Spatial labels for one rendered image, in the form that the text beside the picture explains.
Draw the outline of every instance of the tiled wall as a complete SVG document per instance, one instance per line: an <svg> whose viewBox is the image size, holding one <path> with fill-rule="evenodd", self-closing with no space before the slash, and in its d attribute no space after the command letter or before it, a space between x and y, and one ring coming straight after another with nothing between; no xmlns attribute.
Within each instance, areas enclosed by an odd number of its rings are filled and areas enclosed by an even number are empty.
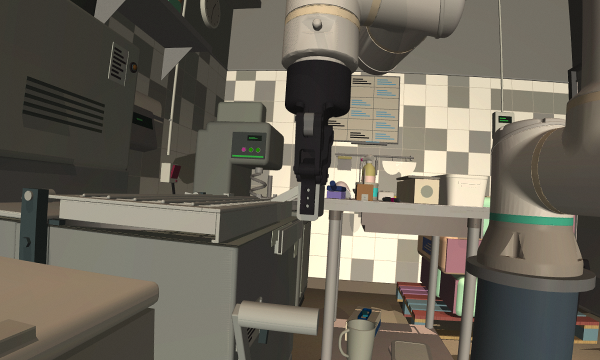
<svg viewBox="0 0 600 360"><path fill-rule="evenodd" d="M165 48L118 12L106 24L140 49L136 91L158 101L162 107L158 116L169 119L175 71L161 79ZM159 182L161 163L195 153L198 131L216 121L218 103L225 96L227 70L208 52L190 52L178 67L170 155L167 155L169 121L164 121L155 129L158 133L156 150L129 151L127 171L131 194L172 193L169 183ZM193 192L193 180L179 179L176 191L179 194Z"/></svg>
<svg viewBox="0 0 600 360"><path fill-rule="evenodd" d="M492 112L501 110L501 80L389 73L399 76L400 134L398 145L353 145L336 142L332 153L394 155L415 158L414 175L490 175ZM260 101L266 106L266 121L284 136L284 162L273 175L273 194L288 191L298 183L293 174L294 116L285 109L285 71L229 71L226 101ZM504 80L504 110L515 120L565 118L567 84L531 80ZM329 180L355 186L357 165L351 170L332 157ZM394 191L396 177L378 169L380 190ZM309 276L324 278L328 243L328 216L311 226ZM421 257L417 234L397 235L365 232L357 214L343 217L339 278L341 280L394 283L416 282Z"/></svg>

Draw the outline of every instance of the mug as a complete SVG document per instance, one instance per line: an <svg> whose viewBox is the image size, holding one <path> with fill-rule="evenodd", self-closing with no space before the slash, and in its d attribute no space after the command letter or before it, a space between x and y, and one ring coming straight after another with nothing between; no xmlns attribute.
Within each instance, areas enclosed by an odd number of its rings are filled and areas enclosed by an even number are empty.
<svg viewBox="0 0 600 360"><path fill-rule="evenodd" d="M374 340L376 338L376 324L364 320L353 319L346 322L347 329L340 333L338 347L340 353L349 360L371 360L374 351ZM342 351L342 337L349 333L346 341L346 351Z"/></svg>

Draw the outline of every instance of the cylindrical handle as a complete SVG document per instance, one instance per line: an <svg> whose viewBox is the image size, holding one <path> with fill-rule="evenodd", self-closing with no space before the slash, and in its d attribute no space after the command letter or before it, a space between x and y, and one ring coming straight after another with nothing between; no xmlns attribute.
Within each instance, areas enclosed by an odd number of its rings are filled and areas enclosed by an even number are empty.
<svg viewBox="0 0 600 360"><path fill-rule="evenodd" d="M238 312L238 325L282 333L317 335L318 309L243 301Z"/></svg>
<svg viewBox="0 0 600 360"><path fill-rule="evenodd" d="M342 354L342 356L344 356L345 358L348 358L349 356L346 353L344 353L344 351L342 351L342 336L345 335L346 333L348 333L349 330L351 330L351 329L348 328L347 330L344 330L343 332L341 332L340 337L338 339L338 348L340 349L340 353Z"/></svg>

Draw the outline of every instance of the shelf bracket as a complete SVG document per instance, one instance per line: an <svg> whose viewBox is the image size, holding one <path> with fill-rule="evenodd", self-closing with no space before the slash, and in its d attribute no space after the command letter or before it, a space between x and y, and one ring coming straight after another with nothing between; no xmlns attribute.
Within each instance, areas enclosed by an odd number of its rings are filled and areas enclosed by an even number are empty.
<svg viewBox="0 0 600 360"><path fill-rule="evenodd" d="M184 58L190 47L167 47L164 49L164 58L162 59L162 77L165 79L169 72Z"/></svg>
<svg viewBox="0 0 600 360"><path fill-rule="evenodd" d="M106 23L125 0L97 0L93 17L102 24Z"/></svg>

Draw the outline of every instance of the white container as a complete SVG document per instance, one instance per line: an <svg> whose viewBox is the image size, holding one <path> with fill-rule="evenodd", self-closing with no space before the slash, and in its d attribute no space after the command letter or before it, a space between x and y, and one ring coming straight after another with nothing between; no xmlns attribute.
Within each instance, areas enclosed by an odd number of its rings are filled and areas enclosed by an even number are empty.
<svg viewBox="0 0 600 360"><path fill-rule="evenodd" d="M482 208L488 180L480 175L440 175L440 205Z"/></svg>

